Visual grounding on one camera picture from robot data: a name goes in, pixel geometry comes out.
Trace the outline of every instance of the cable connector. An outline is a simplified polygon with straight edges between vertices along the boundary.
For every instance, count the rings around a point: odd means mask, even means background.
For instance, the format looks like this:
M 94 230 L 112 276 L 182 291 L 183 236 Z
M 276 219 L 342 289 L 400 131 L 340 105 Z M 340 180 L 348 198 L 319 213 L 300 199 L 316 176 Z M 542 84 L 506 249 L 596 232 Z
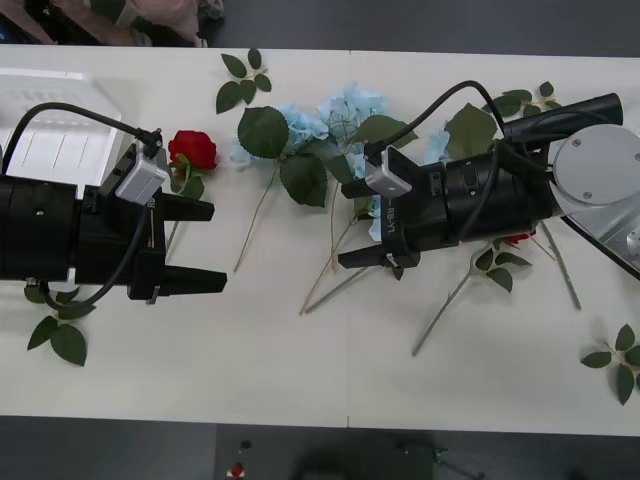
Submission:
M 147 132 L 141 128 L 138 129 L 136 138 L 144 144 L 143 153 L 153 158 L 158 153 L 158 150 L 162 147 L 162 130 L 156 128 L 153 132 Z

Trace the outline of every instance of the rose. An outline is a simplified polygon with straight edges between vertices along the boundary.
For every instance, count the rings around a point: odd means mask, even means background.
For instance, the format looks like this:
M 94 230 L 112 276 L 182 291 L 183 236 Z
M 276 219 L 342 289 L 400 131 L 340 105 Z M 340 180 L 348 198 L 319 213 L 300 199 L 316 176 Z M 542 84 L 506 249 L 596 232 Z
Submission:
M 194 167 L 213 170 L 217 166 L 216 144 L 204 132 L 179 130 L 169 142 L 169 153 L 173 163 L 180 163 L 177 156 L 182 154 Z

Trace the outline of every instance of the gray floor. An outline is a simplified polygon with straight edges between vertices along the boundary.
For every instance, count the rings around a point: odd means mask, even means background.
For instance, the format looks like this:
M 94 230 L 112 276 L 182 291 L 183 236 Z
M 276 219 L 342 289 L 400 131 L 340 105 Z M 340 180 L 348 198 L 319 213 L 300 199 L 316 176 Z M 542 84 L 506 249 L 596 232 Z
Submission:
M 226 20 L 206 28 L 211 46 L 640 55 L 636 26 L 640 2 L 633 0 L 225 3 Z M 281 429 L 277 432 L 271 437 L 265 427 L 0 417 L 0 479 L 218 480 L 226 465 L 235 461 L 240 434 L 269 442 L 269 438 L 280 438 Z M 302 438 L 306 430 L 299 433 Z M 640 440 L 634 438 L 464 432 L 406 435 L 419 446 L 449 448 L 443 457 L 446 461 L 473 474 L 484 472 L 487 480 L 564 480 L 575 467 L 588 473 L 590 480 L 640 478 Z M 259 457 L 260 442 L 252 448 Z M 428 455 L 423 450 L 419 454 Z M 265 465 L 260 474 L 247 479 L 284 480 L 269 474 L 268 456 Z M 435 472 L 437 480 L 464 478 L 447 468 Z
M 638 56 L 634 0 L 225 0 L 215 47 Z

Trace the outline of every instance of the red object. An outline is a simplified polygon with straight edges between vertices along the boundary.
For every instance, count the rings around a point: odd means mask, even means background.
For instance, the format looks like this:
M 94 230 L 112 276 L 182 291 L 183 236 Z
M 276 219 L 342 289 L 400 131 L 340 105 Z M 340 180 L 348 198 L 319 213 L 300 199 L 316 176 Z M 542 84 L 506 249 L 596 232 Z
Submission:
M 521 233 L 520 235 L 511 235 L 509 237 L 504 237 L 503 240 L 517 244 L 520 240 L 526 240 L 527 238 L 532 237 L 535 234 L 536 231 L 534 230 L 531 233 Z
M 231 469 L 232 478 L 241 478 L 240 475 L 244 473 L 244 467 L 241 463 L 236 463 Z
M 179 163 L 177 155 L 181 153 L 189 159 L 191 165 L 213 170 L 216 168 L 216 144 L 209 135 L 193 130 L 179 130 L 169 142 L 169 154 L 173 163 Z

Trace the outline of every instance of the white table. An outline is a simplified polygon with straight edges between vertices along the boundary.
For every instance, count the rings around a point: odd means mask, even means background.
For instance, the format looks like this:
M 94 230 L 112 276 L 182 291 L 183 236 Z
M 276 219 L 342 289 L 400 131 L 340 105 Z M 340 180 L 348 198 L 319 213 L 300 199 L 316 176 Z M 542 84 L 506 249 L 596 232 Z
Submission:
M 242 55 L 244 51 L 232 53 Z M 492 57 L 371 52 L 265 51 L 274 84 L 256 105 L 312 109 L 358 81 L 382 92 L 410 120 L 452 84 L 474 78 L 492 93 L 551 80 L 568 104 L 616 91 L 640 98 L 640 60 Z M 637 435 L 634 393 L 623 408 L 606 374 L 580 365 L 585 347 L 611 341 L 630 323 L 640 332 L 638 283 L 563 224 L 550 226 L 566 257 L 583 311 L 574 311 L 555 263 L 537 248 L 511 296 L 474 280 L 417 358 L 410 349 L 464 275 L 478 245 L 423 254 L 402 282 L 373 271 L 310 316 L 302 298 L 324 264 L 326 213 L 303 208 L 281 187 L 267 201 L 238 274 L 231 271 L 268 172 L 228 165 L 241 108 L 216 116 L 227 76 L 216 50 L 2 47 L 3 66 L 80 71 L 123 109 L 123 119 L 202 130 L 221 152 L 207 187 L 209 224 L 180 228 L 170 261 L 230 273 L 224 293 L 130 302 L 119 289 L 80 322 L 89 342 L 84 369 L 49 346 L 26 352 L 47 310 L 20 286 L 0 289 L 0 414 L 285 425 L 545 431 Z M 452 99 L 406 149 L 424 154 L 428 132 L 476 94 Z M 339 217 L 348 202 L 339 204 Z M 370 243 L 364 233 L 345 248 Z M 326 291 L 351 272 L 325 280 Z

